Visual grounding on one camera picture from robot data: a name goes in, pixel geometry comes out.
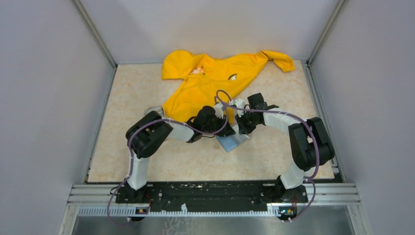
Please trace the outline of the beige card holder wallet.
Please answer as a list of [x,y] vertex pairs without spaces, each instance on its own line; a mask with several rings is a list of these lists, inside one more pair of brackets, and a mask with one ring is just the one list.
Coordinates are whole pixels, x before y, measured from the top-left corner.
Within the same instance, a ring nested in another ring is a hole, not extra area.
[[234,135],[229,135],[225,137],[215,137],[225,152],[231,152],[232,150],[234,150],[250,138],[248,135],[239,134],[238,132],[236,132]]

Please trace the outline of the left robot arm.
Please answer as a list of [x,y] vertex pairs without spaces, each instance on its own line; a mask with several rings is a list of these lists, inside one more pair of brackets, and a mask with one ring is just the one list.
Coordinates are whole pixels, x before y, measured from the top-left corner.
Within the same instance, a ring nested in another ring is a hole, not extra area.
[[236,134],[224,110],[215,106],[204,106],[196,116],[186,122],[171,119],[162,106],[151,107],[144,117],[126,132],[127,146],[130,150],[129,173],[126,186],[127,195],[134,202],[142,202],[147,195],[149,158],[157,152],[167,139],[187,143],[198,141],[204,136],[227,137]]

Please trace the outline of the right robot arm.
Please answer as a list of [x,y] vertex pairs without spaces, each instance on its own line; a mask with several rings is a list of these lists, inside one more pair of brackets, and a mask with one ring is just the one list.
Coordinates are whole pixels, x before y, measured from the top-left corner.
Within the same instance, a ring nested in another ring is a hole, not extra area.
[[319,117],[302,119],[276,105],[268,105],[261,93],[233,101],[240,134],[251,133],[258,125],[273,127],[289,137],[293,163],[277,178],[276,197],[288,202],[305,179],[317,175],[318,168],[335,156],[335,150]]

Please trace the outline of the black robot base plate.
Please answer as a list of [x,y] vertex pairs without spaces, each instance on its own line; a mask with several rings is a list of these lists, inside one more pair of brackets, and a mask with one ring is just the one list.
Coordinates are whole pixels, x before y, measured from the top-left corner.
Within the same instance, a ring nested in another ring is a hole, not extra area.
[[265,212],[283,203],[283,218],[296,216],[297,204],[308,203],[304,185],[282,190],[270,181],[148,182],[139,190],[125,185],[114,191],[118,204],[146,204],[144,212]]

